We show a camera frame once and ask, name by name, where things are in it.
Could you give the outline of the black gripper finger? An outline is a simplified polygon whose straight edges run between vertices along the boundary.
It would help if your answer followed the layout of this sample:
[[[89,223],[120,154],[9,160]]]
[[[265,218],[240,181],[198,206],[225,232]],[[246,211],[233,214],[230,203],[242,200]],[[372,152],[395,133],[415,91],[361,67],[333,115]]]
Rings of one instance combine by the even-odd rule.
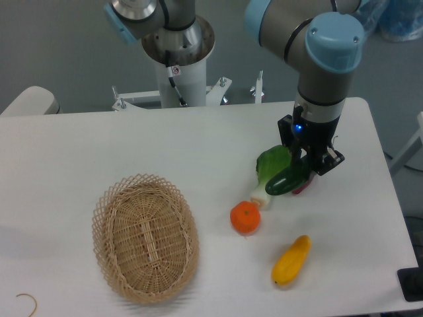
[[[299,174],[302,167],[302,163],[301,163],[302,148],[301,148],[300,140],[294,139],[290,147],[290,153],[291,153],[290,167],[296,174]]]
[[[310,148],[307,150],[306,161],[309,166],[309,179],[307,181],[310,184],[316,176],[321,175],[323,167],[323,150],[321,148]]]

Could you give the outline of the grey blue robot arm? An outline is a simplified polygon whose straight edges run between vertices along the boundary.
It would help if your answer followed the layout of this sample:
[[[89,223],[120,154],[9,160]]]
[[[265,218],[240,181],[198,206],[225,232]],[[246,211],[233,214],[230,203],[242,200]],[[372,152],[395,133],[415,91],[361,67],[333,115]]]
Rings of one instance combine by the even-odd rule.
[[[353,17],[361,1],[250,1],[245,28],[260,46],[299,73],[292,114],[278,122],[283,146],[306,177],[323,175],[343,160],[332,137],[365,40]],[[187,72],[203,62],[215,40],[193,1],[110,1],[105,15],[126,43],[141,42],[161,69],[165,107],[203,106],[203,75]]]

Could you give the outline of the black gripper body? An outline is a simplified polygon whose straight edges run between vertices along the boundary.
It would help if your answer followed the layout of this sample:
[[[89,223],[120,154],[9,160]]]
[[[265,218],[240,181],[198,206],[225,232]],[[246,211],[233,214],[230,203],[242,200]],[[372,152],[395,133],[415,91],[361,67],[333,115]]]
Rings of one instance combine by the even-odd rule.
[[[305,118],[305,107],[296,106],[291,115],[288,114],[278,120],[282,145],[287,147],[290,153],[294,139],[300,140],[302,159],[306,159],[308,149],[321,148],[323,150],[322,176],[344,161],[344,155],[332,144],[338,121],[338,118],[325,123],[309,121]]]

